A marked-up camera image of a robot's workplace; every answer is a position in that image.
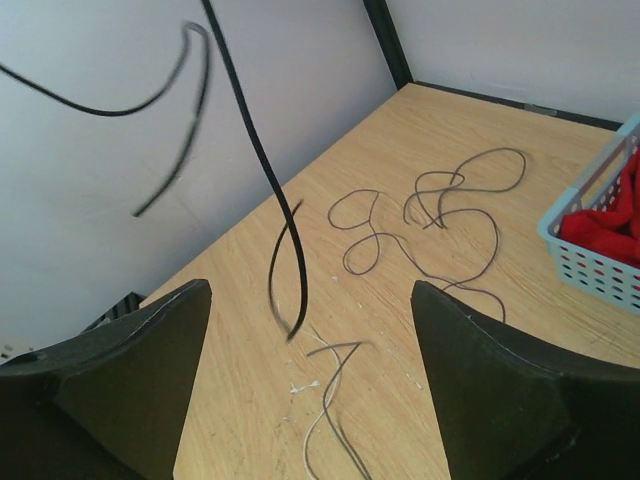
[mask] light blue basket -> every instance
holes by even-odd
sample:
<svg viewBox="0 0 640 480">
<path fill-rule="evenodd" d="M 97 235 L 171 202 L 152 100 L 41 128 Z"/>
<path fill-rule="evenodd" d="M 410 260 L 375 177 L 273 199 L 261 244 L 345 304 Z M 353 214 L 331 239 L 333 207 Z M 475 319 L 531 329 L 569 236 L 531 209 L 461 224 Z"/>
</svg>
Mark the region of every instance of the light blue basket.
<svg viewBox="0 0 640 480">
<path fill-rule="evenodd" d="M 636 152 L 640 137 L 640 112 L 634 114 L 591 162 L 587 169 L 553 204 L 538 224 L 558 276 L 569 285 L 640 314 L 640 269 L 586 250 L 557 237 L 567 213 L 585 208 L 583 197 L 605 170 L 623 154 L 624 161 L 586 208 L 605 211 L 620 191 L 620 172 Z"/>
</svg>

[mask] basket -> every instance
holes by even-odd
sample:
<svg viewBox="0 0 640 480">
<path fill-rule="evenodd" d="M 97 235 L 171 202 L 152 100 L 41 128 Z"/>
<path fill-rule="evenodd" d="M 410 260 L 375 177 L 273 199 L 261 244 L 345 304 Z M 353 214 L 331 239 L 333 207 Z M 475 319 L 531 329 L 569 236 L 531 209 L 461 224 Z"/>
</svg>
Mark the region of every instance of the basket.
<svg viewBox="0 0 640 480">
<path fill-rule="evenodd" d="M 605 211 L 620 191 L 620 172 L 633 153 L 640 137 L 640 112 L 633 115 L 591 162 L 587 169 L 553 204 L 538 224 L 538 233 L 564 282 L 603 298 L 632 313 L 640 314 L 640 269 L 631 267 L 557 237 L 563 217 L 583 208 Z M 586 199 L 590 188 L 604 172 L 622 158 L 614 175 L 598 191 L 593 200 Z M 589 203 L 586 207 L 583 200 Z"/>
</svg>

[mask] light wood surface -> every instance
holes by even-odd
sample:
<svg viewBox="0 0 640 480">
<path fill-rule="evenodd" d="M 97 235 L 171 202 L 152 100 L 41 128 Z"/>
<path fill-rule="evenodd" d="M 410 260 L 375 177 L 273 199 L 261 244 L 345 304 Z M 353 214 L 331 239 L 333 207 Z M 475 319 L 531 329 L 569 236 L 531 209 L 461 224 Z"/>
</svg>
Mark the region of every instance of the light wood surface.
<svg viewBox="0 0 640 480">
<path fill-rule="evenodd" d="M 290 181 L 293 204 L 304 198 L 297 223 L 309 270 L 310 303 L 304 332 L 315 327 L 330 343 L 367 340 L 345 367 L 331 408 L 374 478 L 449 478 L 444 448 L 420 357 L 409 299 L 420 274 L 391 241 L 380 264 L 361 277 L 342 267 L 342 255 L 366 228 L 333 229 L 327 211 L 357 188 L 387 193 L 375 224 L 404 235 L 427 270 L 454 279 L 478 271 L 492 247 L 492 230 L 477 215 L 461 214 L 447 230 L 421 231 L 402 222 L 401 204 L 415 177 L 451 170 L 497 146 L 528 153 L 529 169 L 516 190 L 502 195 L 456 193 L 446 209 L 469 205 L 491 212 L 501 246 L 491 270 L 473 286 L 498 294 L 509 324 L 596 358 L 640 366 L 640 321 L 556 277 L 536 225 L 547 208 L 610 138 L 611 132 L 508 107 L 407 86 Z M 518 173 L 514 157 L 496 156 L 465 167 L 473 186 L 497 188 Z M 434 188 L 434 180 L 424 188 Z M 435 210 L 435 198 L 426 198 Z M 364 220 L 371 197 L 354 197 L 336 220 Z M 193 278 L 213 288 L 213 309 L 191 399 L 175 475 L 195 479 L 303 479 L 302 444 L 321 410 L 322 390 L 335 370 L 330 352 L 301 333 L 286 344 L 267 302 L 267 271 L 283 219 L 270 198 L 187 265 L 153 298 Z M 366 265 L 372 248 L 354 261 Z M 299 289 L 295 256 L 285 242 L 277 264 L 276 295 L 295 319 Z M 495 300 L 453 292 L 475 308 L 499 315 Z M 296 387 L 321 387 L 297 394 Z M 359 478 L 325 420 L 311 437 L 311 465 L 321 479 Z"/>
</svg>

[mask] gray wall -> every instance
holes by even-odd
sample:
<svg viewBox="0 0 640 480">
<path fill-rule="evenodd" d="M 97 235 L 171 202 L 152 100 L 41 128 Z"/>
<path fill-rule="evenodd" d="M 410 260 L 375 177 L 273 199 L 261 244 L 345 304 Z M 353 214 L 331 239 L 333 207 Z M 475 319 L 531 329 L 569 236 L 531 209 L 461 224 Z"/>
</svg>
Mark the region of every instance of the gray wall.
<svg viewBox="0 0 640 480">
<path fill-rule="evenodd" d="M 284 182 L 394 91 L 361 0 L 214 1 Z M 197 0 L 4 0 L 0 61 L 77 102 L 137 104 L 166 78 Z M 172 164 L 200 72 L 147 111 L 90 117 L 0 75 L 0 333 L 43 346 L 130 291 L 152 292 L 270 194 L 217 56 L 181 180 L 130 216 Z"/>
<path fill-rule="evenodd" d="M 417 80 L 624 121 L 640 109 L 637 0 L 387 0 Z"/>
</svg>

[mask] wooden table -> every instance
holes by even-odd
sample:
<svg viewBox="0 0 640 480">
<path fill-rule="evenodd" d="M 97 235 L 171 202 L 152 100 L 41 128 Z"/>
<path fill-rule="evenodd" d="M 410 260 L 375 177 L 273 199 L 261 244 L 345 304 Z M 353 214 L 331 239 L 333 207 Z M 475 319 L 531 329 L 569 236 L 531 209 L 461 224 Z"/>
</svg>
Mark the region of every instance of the wooden table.
<svg viewBox="0 0 640 480">
<path fill-rule="evenodd" d="M 335 371 L 330 352 L 305 356 L 321 346 L 304 333 L 311 327 L 330 343 L 370 342 L 345 367 L 331 412 L 373 477 L 449 477 L 409 306 L 413 283 L 421 276 L 392 241 L 384 240 L 379 265 L 365 276 L 349 275 L 342 255 L 366 228 L 336 230 L 327 211 L 353 189 L 382 190 L 387 195 L 376 207 L 376 225 L 404 235 L 429 271 L 465 278 L 491 249 L 486 221 L 460 215 L 447 230 L 424 232 L 403 223 L 401 205 L 419 173 L 451 170 L 492 147 L 525 150 L 529 169 L 522 184 L 502 196 L 459 193 L 446 200 L 447 209 L 484 208 L 500 227 L 497 262 L 473 285 L 498 294 L 508 323 L 519 329 L 596 358 L 640 367 L 640 321 L 561 283 L 536 234 L 546 209 L 610 136 L 425 87 L 410 85 L 396 94 L 286 185 L 292 204 L 304 198 L 296 218 L 310 285 L 307 321 L 292 344 L 285 343 L 267 302 L 269 260 L 283 225 L 273 197 L 152 297 L 193 278 L 208 279 L 214 292 L 176 479 L 306 478 L 303 440 Z M 478 186 L 509 184 L 518 173 L 511 158 L 469 165 L 466 174 Z M 433 209 L 433 199 L 425 202 Z M 336 211 L 336 219 L 364 220 L 370 203 L 370 196 L 354 197 Z M 364 248 L 354 261 L 365 265 L 372 254 L 372 248 Z M 275 282 L 283 315 L 293 321 L 299 289 L 290 240 L 281 251 Z M 453 293 L 499 316 L 488 296 Z M 316 380 L 321 387 L 290 392 L 292 384 Z M 319 478 L 359 478 L 324 419 L 311 437 L 309 458 Z"/>
</svg>

